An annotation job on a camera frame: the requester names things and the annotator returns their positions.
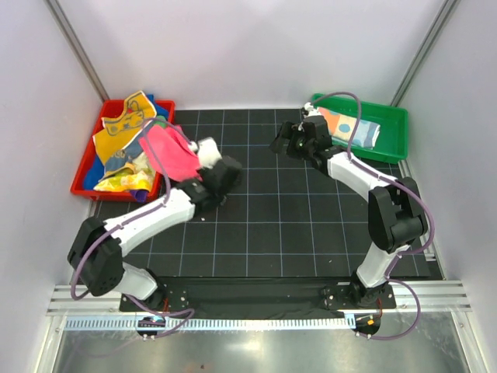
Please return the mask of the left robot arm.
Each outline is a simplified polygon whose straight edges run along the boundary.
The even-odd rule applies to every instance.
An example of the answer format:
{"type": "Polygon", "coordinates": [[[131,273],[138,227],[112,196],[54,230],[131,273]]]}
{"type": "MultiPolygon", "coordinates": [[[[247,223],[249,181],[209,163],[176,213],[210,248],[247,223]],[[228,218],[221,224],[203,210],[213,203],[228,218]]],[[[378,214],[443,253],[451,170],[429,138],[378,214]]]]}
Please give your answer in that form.
{"type": "Polygon", "coordinates": [[[105,221],[86,218],[68,253],[72,282],[86,287],[84,293],[73,292],[73,299],[118,291],[148,311],[163,309],[166,286],[151,270],[131,265],[125,257],[166,229],[221,205],[241,177],[242,164],[223,156],[213,166],[200,169],[198,177],[178,183],[163,197],[130,213],[105,221]]]}

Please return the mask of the polka dot striped towel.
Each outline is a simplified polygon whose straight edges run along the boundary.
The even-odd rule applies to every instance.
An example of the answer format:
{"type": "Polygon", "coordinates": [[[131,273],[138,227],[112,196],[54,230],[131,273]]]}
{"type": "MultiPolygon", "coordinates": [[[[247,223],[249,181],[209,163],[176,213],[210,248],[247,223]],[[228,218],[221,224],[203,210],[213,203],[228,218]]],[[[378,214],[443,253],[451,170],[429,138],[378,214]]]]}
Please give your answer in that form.
{"type": "Polygon", "coordinates": [[[360,148],[374,148],[381,132],[381,126],[368,120],[357,121],[355,117],[336,113],[324,107],[318,112],[325,118],[330,135],[338,141],[360,148]]]}

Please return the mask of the pink towel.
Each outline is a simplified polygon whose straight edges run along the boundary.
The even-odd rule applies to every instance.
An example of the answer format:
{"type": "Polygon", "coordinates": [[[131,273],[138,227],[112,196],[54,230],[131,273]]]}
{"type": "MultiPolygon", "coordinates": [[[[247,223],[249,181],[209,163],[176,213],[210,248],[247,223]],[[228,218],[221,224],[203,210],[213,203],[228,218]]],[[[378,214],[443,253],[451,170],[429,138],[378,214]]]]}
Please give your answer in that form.
{"type": "Polygon", "coordinates": [[[198,157],[189,149],[189,141],[173,127],[147,126],[139,144],[154,170],[176,182],[198,177],[198,157]]]}

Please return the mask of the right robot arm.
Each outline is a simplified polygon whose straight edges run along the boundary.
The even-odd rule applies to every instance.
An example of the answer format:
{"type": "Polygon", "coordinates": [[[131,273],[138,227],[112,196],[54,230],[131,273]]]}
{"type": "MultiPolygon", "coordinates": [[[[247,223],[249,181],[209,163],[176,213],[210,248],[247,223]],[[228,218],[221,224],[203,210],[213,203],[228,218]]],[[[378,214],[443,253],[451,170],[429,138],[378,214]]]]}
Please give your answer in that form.
{"type": "Polygon", "coordinates": [[[416,182],[381,173],[345,147],[334,145],[322,116],[307,117],[299,124],[282,123],[269,147],[276,154],[285,152],[292,159],[309,162],[367,202],[371,244],[351,276],[348,296],[354,306],[369,307],[384,291],[397,262],[428,229],[416,182]]]}

